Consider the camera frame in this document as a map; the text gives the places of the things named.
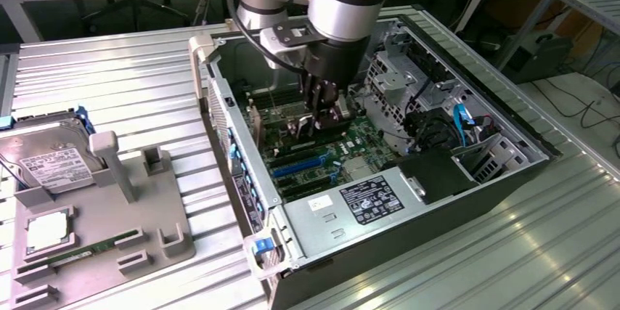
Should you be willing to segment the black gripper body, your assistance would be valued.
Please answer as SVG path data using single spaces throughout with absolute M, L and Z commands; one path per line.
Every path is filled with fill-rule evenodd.
M 338 87 L 347 87 L 356 77 L 360 63 L 371 41 L 371 36 L 358 41 L 315 41 L 307 45 L 304 70 L 312 84 L 323 81 Z

